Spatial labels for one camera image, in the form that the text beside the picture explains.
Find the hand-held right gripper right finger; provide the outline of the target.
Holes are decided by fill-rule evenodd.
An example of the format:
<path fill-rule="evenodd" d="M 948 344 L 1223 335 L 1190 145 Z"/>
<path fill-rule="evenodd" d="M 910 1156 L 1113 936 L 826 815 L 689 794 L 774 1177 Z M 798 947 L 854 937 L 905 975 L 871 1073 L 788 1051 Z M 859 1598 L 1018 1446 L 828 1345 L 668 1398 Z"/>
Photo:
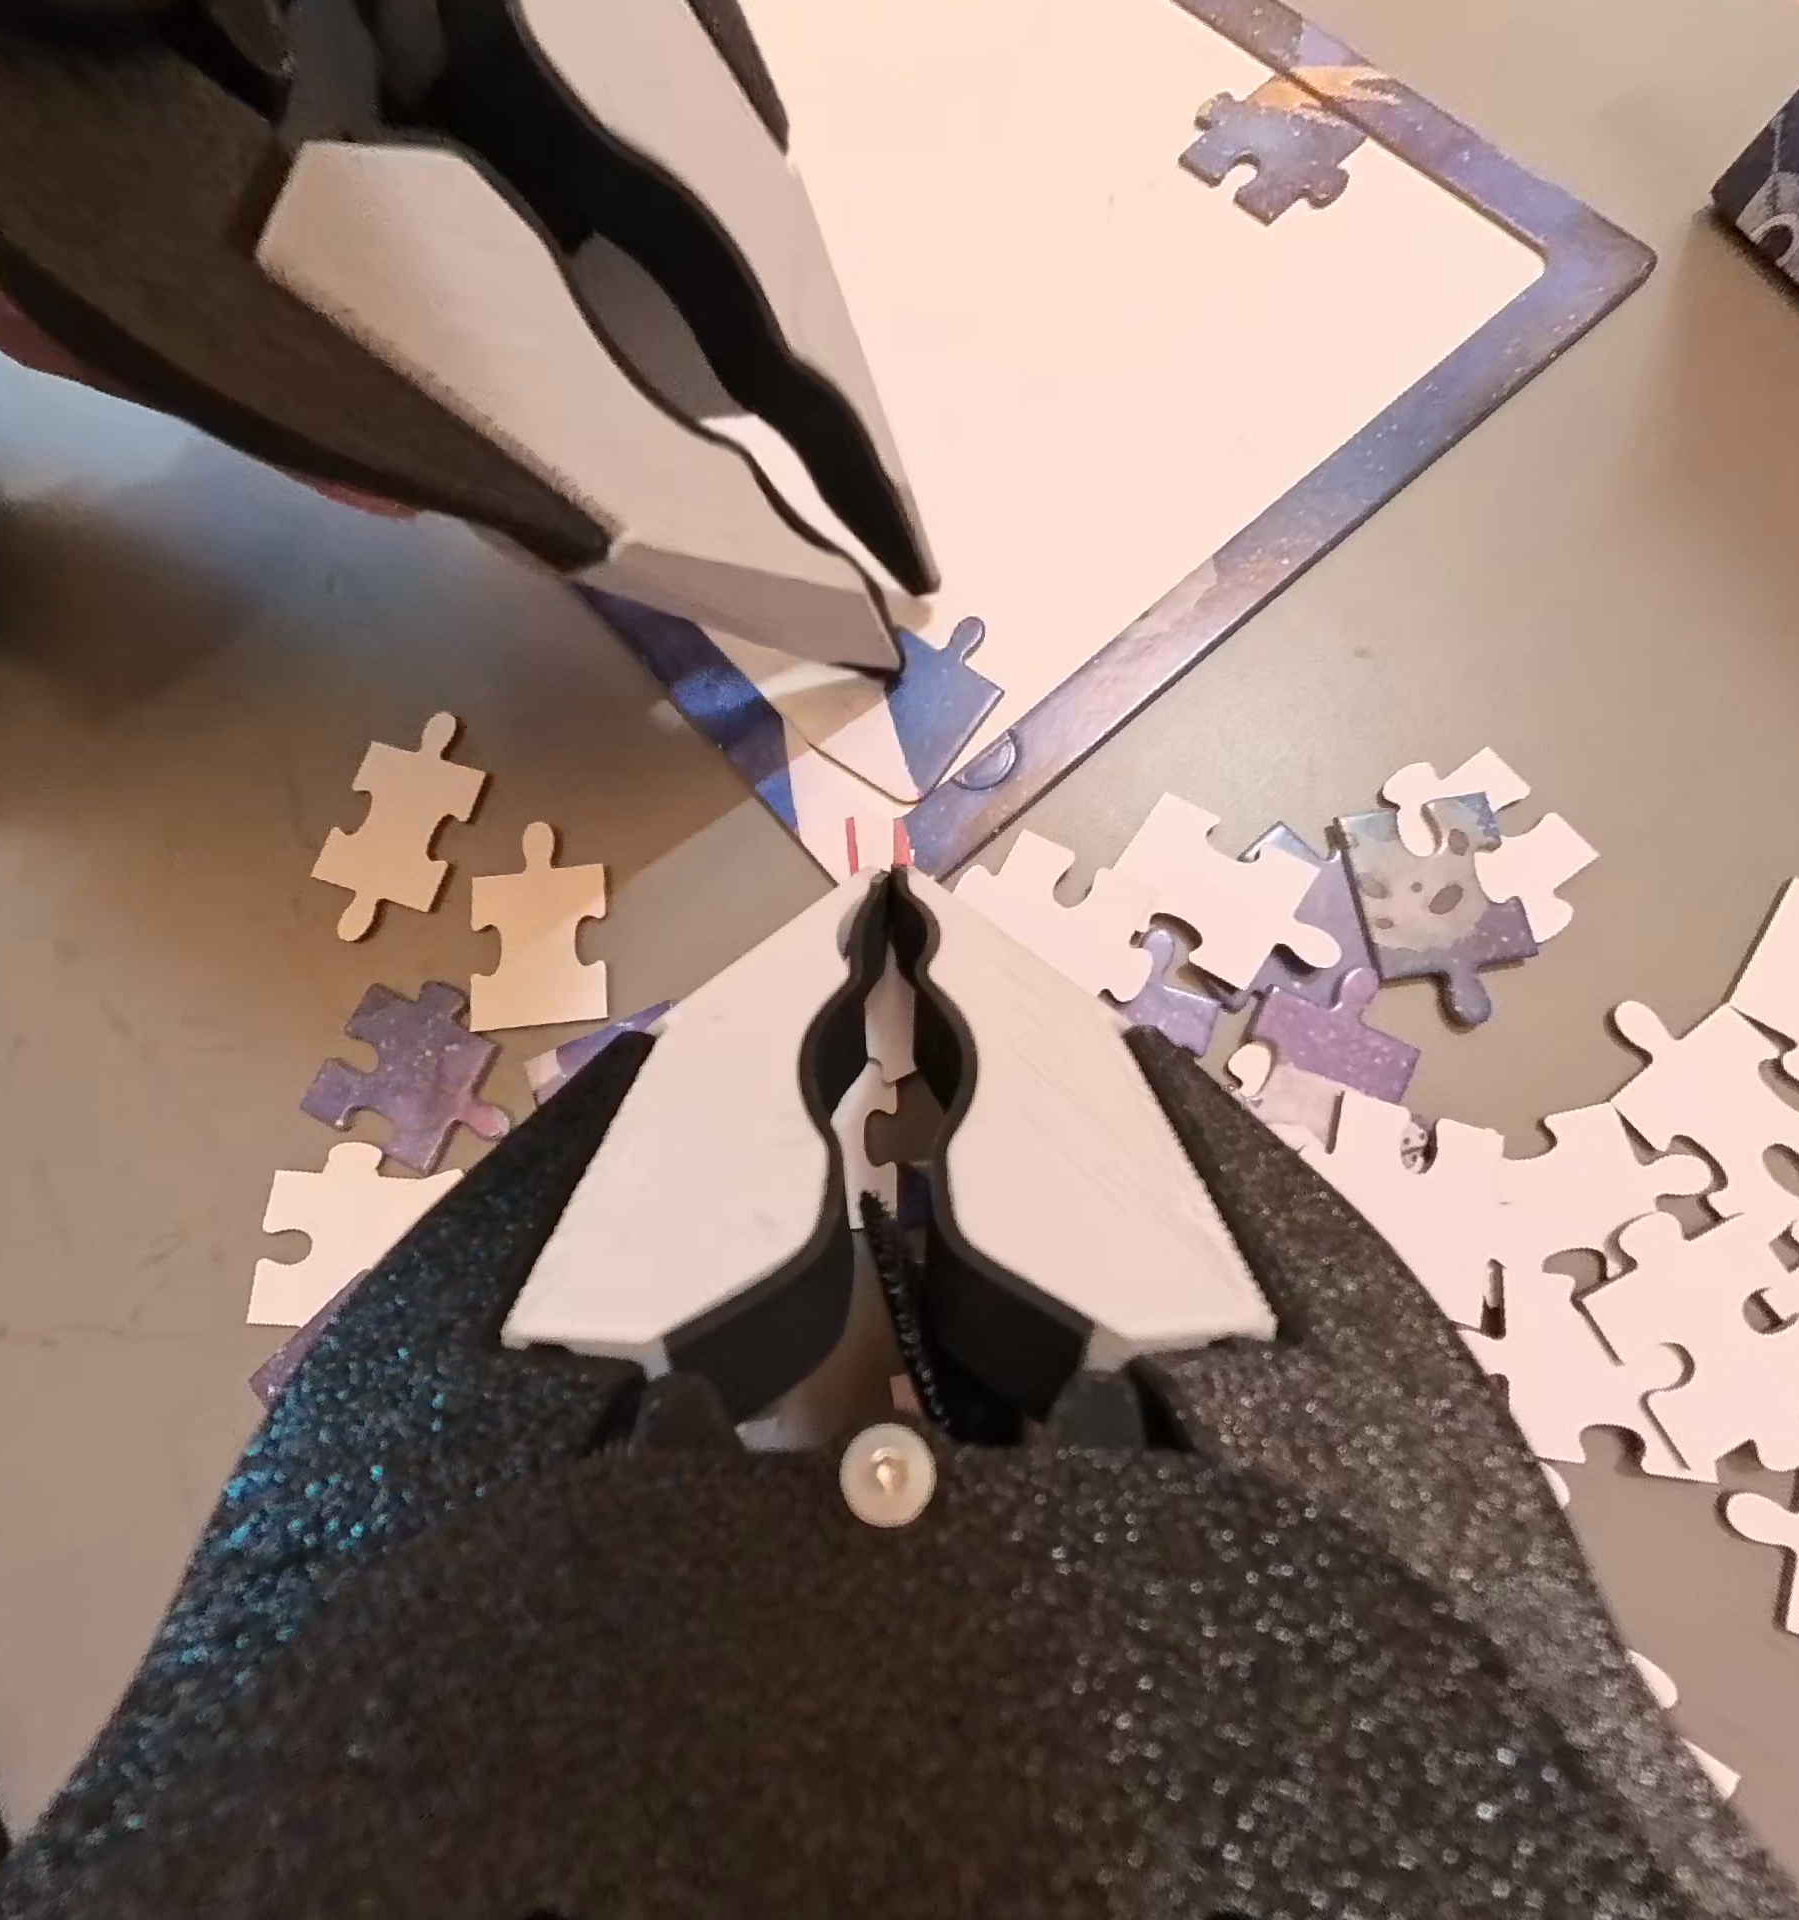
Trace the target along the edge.
<path fill-rule="evenodd" d="M 1151 1091 L 1128 1025 L 930 877 L 893 877 L 927 1156 L 925 1311 L 1023 1417 L 1078 1375 L 1273 1339 L 1275 1317 Z"/>

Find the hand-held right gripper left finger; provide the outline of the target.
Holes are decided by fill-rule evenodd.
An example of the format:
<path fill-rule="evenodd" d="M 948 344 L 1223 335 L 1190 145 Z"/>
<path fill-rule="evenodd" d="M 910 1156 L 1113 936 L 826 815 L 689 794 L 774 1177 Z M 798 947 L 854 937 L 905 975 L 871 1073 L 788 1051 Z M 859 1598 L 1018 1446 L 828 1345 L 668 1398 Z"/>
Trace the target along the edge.
<path fill-rule="evenodd" d="M 695 1375 L 736 1420 L 833 1353 L 856 1263 L 833 1114 L 868 1064 L 889 885 L 842 885 L 633 1050 L 635 1074 L 504 1345 Z"/>

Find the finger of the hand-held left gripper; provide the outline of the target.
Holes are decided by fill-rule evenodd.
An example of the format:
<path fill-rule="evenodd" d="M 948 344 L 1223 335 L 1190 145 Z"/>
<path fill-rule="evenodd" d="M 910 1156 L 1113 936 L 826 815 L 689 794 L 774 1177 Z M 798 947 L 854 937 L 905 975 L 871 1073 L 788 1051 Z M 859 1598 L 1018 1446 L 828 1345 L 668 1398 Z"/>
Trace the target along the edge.
<path fill-rule="evenodd" d="M 939 589 L 743 4 L 519 4 L 519 38 L 592 145 L 587 226 L 657 279 L 720 386 L 802 455 L 889 578 Z"/>
<path fill-rule="evenodd" d="M 802 529 L 752 455 L 635 386 L 527 216 L 439 145 L 305 140 L 254 250 L 506 461 L 576 508 L 588 589 L 786 657 L 905 663 L 864 569 Z"/>

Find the blue framed puzzle board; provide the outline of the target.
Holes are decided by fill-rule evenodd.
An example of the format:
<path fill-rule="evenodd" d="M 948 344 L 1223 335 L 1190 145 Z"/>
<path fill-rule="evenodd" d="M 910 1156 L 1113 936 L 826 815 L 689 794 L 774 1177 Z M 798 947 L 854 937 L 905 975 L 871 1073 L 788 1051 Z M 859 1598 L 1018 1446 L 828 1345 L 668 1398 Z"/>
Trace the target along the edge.
<path fill-rule="evenodd" d="M 1598 327 L 1655 250 L 1287 4 L 747 4 L 943 589 L 1002 686 L 915 805 L 813 746 L 845 679 L 597 618 L 833 877 L 948 877 Z M 1283 77 L 1366 140 L 1273 224 L 1179 165 Z"/>

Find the pile of jigsaw puzzle pieces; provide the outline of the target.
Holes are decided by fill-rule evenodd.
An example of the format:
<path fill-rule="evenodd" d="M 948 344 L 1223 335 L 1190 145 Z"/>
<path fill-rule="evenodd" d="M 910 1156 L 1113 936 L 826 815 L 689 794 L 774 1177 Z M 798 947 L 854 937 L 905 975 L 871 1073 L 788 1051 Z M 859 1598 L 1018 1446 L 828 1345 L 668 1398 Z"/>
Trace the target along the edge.
<path fill-rule="evenodd" d="M 1647 1064 L 1615 1099 L 1549 1114 L 1533 1158 L 1409 1114 L 1419 1051 L 1366 1019 L 1406 951 L 1406 862 L 1435 862 L 1460 821 L 1492 815 L 1468 840 L 1489 913 L 1520 913 L 1533 947 L 1573 924 L 1560 891 L 1596 848 L 1560 814 L 1509 834 L 1526 798 L 1486 746 L 1448 772 L 1396 771 L 1379 807 L 1345 815 L 1337 857 L 1268 827 L 1248 861 L 1311 862 L 1298 924 L 1324 927 L 1340 962 L 1298 975 L 1268 951 L 1245 991 L 1183 991 L 1185 913 L 1156 911 L 1133 947 L 1151 978 L 1113 1009 L 1209 1044 L 1219 1004 L 1248 1004 L 1235 1091 L 1409 1263 L 1549 1476 L 1584 1461 L 1592 1428 L 1639 1438 L 1650 1476 L 1708 1480 L 1740 1449 L 1799 1474 L 1799 879 L 1689 1034 L 1643 1000 L 1615 1009 Z M 1732 1497 L 1730 1523 L 1793 1556 L 1785 1627 L 1799 1633 L 1799 1508 Z"/>

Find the grey desk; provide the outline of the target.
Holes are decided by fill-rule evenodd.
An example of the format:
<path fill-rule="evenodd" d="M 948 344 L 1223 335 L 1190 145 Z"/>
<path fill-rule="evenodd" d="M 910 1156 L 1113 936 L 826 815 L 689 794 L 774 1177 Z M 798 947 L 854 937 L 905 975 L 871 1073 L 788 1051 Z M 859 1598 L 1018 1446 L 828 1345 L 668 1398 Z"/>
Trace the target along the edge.
<path fill-rule="evenodd" d="M 1730 993 L 1799 877 L 1799 306 L 1708 220 L 1799 81 L 1799 4 L 1317 4 L 1374 65 L 1659 250 L 1650 284 L 1024 826 L 1082 891 L 1158 794 L 1321 834 L 1492 746 L 1598 862 L 1422 1044 L 1533 1145 L 1615 1091 L 1605 1009 Z M 606 861 L 616 1009 L 820 877 L 625 649 L 472 534 L 329 501 L 0 356 L 0 1814 L 109 1716 L 261 1400 L 280 1167 L 369 983 L 469 978 L 530 815 Z"/>

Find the blue comet puzzle piece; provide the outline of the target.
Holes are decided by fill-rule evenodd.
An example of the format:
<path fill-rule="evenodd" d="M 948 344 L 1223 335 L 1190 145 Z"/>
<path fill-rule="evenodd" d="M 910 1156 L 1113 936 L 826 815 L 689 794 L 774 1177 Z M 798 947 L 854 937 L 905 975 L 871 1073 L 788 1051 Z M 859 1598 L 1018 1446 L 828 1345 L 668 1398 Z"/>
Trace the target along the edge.
<path fill-rule="evenodd" d="M 1245 98 L 1228 92 L 1206 98 L 1194 124 L 1200 133 L 1179 152 L 1179 165 L 1202 186 L 1223 186 L 1228 174 L 1248 169 L 1253 178 L 1235 191 L 1235 205 L 1260 224 L 1282 220 L 1298 205 L 1337 205 L 1346 188 L 1345 162 L 1366 140 L 1355 123 L 1283 77 Z"/>

